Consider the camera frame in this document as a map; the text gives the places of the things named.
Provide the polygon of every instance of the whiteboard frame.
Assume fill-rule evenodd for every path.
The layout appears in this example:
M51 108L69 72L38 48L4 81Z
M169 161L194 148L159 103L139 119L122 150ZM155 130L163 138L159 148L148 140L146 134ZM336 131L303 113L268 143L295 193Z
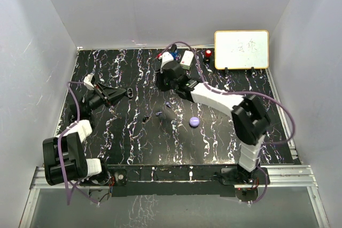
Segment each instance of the whiteboard frame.
M215 47L215 68L219 70L223 70L225 68L217 68L216 66L216 33L217 32L267 32L267 66L266 67L254 67L254 69L267 69L269 67L269 33L268 30L265 29L256 29L256 30L218 30L214 34L214 47ZM228 69L251 69L251 68L229 68Z

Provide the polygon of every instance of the black and white marbled tabletop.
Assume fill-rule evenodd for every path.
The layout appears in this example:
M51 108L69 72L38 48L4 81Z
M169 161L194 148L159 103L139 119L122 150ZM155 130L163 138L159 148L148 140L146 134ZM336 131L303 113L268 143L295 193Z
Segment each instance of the black and white marbled tabletop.
M203 59L206 49L197 49ZM239 142L232 120L210 107L181 99L172 90L160 92L154 71L160 62L158 49L86 50L80 51L73 81L83 81L94 73L110 87L133 88L133 99L123 98L111 108L100 107L94 111L96 127L84 142L88 158L104 158L107 164L182 165L182 164L234 164L239 158ZM273 96L265 70L233 70L227 76L216 70L214 64L201 64L209 84L229 91L257 91ZM192 64L189 74L198 77L197 64ZM73 85L72 89L86 95L87 89ZM66 128L72 101L67 96L59 123L59 133ZM272 144L285 138L279 113L274 104L264 101L272 120L262 149L262 163L292 164L287 143ZM189 126L189 119L199 117L199 127Z

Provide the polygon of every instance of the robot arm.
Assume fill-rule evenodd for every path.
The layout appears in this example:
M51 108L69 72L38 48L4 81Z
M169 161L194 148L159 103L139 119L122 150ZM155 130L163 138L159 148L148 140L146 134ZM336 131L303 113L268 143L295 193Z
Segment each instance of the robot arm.
M270 125L270 118L258 98L220 95L211 91L211 87L208 88L200 81L189 78L177 61L170 60L168 52L160 59L162 65L156 74L157 87L161 91L173 89L183 99L205 104L230 116L236 135L241 141L238 165L248 173L252 173L259 165L261 145Z
M71 125L61 139L63 161L68 181L91 177L93 181L102 182L108 178L104 161L102 159L86 159L82 147L82 142L92 133L95 126L92 122L91 113L102 105L106 107L115 105L125 96L132 98L133 90L132 88L110 88L95 83L94 76L91 74L85 77L83 83L92 93L90 96L82 97L77 101L80 108L79 122L75 122L76 104L70 105L71 115L69 119ZM57 149L59 136L48 138L43 142L45 177L50 185L63 182Z

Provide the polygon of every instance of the small blue object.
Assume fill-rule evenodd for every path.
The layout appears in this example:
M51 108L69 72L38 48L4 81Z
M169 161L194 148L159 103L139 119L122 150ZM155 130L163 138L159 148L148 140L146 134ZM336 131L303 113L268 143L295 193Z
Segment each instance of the small blue object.
M196 128L199 125L199 118L197 117L192 117L189 121L189 124L193 127Z
M176 60L177 59L177 55L178 55L178 50L176 50L174 52L170 52L170 54L172 55L173 59Z

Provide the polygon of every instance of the white box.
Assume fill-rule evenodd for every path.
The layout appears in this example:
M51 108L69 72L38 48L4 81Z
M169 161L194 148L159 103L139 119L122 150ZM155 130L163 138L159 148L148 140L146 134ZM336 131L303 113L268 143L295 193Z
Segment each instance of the white box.
M181 60L181 66L183 69L190 69L193 59L193 52L186 50Z

